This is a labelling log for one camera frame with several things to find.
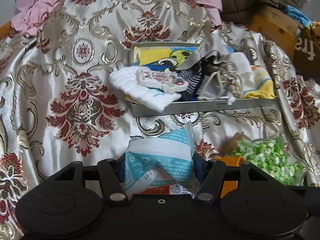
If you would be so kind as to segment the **colourful cartoon blanket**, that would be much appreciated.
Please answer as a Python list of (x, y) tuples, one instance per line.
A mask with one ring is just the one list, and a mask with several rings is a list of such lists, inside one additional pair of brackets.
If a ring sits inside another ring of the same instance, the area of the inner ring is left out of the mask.
[(307, 27), (307, 28), (319, 27), (319, 22), (310, 20), (300, 10), (290, 5), (285, 6), (283, 13), (289, 16), (290, 18), (294, 19), (298, 23), (300, 23), (303, 27)]

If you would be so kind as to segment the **white folded towel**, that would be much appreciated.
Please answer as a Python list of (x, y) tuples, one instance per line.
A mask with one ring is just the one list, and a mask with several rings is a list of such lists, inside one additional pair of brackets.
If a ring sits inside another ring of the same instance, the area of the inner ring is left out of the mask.
[(129, 66), (115, 70), (109, 75), (109, 81), (116, 89), (130, 96), (151, 110), (162, 113), (168, 105), (181, 98), (180, 93), (168, 94), (158, 89), (144, 87), (138, 84), (137, 70), (145, 70), (146, 67)]

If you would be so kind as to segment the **metal tray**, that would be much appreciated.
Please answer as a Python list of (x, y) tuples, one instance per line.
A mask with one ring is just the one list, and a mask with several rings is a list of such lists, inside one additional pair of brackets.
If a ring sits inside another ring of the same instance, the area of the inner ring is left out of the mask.
[[(183, 43), (183, 42), (137, 42), (131, 46), (129, 53), (129, 63), (134, 60), (134, 49), (157, 49), (165, 47), (196, 47), (199, 48), (199, 44), (196, 43)], [(184, 101), (184, 102), (173, 102), (168, 105), (163, 112), (159, 113), (148, 107), (131, 103), (132, 115), (135, 118), (150, 117), (150, 116), (161, 116), (161, 115), (173, 115), (173, 114), (184, 114), (194, 112), (208, 112), (208, 111), (219, 111), (219, 110), (233, 110), (233, 109), (245, 109), (254, 107), (269, 107), (279, 106), (280, 100), (276, 96), (275, 99), (236, 99), (232, 105), (227, 103), (226, 99), (219, 100), (204, 100), (204, 101)]]

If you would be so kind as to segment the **orange white medicine box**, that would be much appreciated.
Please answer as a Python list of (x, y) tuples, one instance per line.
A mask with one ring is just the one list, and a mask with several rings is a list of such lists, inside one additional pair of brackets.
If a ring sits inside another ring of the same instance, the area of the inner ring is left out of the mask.
[(170, 195), (172, 194), (173, 185), (163, 185), (163, 186), (149, 186), (147, 189), (142, 191), (140, 194), (146, 195)]

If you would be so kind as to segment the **teal white wipes packet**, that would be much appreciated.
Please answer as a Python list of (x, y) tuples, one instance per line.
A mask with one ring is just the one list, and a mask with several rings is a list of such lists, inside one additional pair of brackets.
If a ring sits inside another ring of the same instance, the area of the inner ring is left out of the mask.
[(132, 139), (125, 152), (124, 190), (129, 198), (149, 186), (173, 185), (172, 194), (195, 194), (191, 122), (159, 137)]

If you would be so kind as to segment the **brown lettered cardboard box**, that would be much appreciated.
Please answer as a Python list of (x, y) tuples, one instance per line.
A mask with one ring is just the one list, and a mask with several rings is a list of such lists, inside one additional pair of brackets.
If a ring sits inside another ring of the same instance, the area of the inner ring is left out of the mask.
[(319, 77), (319, 23), (301, 31), (295, 45), (293, 65), (301, 75)]

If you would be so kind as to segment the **floral satin bedspread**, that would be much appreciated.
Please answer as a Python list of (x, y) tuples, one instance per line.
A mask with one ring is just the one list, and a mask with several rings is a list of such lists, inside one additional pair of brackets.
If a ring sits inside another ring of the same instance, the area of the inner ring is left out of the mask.
[[(137, 42), (200, 43), (240, 52), (274, 77), (280, 106), (135, 118), (109, 82)], [(214, 27), (189, 0), (62, 0), (34, 37), (14, 28), (1, 41), (1, 239), (20, 239), (15, 207), (24, 194), (73, 161), (119, 158), (132, 139), (193, 126), (196, 152), (211, 158), (236, 132), (252, 139), (284, 127), (319, 186), (319, 85), (299, 76), (273, 42), (243, 25)]]

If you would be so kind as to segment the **yellow cartoon towel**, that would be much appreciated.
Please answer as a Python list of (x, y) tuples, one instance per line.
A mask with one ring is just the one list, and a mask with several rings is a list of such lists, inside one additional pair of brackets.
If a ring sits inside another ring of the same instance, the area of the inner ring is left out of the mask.
[(135, 46), (131, 65), (146, 66), (159, 72), (166, 69), (174, 72), (195, 50), (198, 50), (198, 46)]

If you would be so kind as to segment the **bag of green pieces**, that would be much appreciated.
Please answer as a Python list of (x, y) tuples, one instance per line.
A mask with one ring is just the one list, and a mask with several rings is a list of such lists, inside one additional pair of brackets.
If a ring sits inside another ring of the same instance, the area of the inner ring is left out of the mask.
[(264, 139), (250, 139), (237, 132), (221, 150), (223, 156), (242, 157), (277, 181), (288, 186), (302, 186), (306, 165), (292, 155), (282, 132)]

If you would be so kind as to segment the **white yellow striped cloth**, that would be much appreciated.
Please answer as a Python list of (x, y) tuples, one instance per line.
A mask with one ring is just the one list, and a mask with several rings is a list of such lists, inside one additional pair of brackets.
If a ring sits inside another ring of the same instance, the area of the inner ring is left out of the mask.
[(274, 99), (273, 81), (268, 71), (261, 66), (252, 65), (242, 52), (228, 55), (240, 76), (241, 99)]

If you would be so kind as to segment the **striped dark sock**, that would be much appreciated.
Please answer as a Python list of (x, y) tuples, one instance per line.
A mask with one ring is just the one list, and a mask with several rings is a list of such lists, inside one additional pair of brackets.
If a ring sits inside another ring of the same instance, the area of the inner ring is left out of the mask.
[(204, 80), (201, 64), (196, 63), (191, 68), (180, 71), (178, 75), (188, 82), (188, 88), (181, 92), (179, 101), (195, 101), (197, 91)]

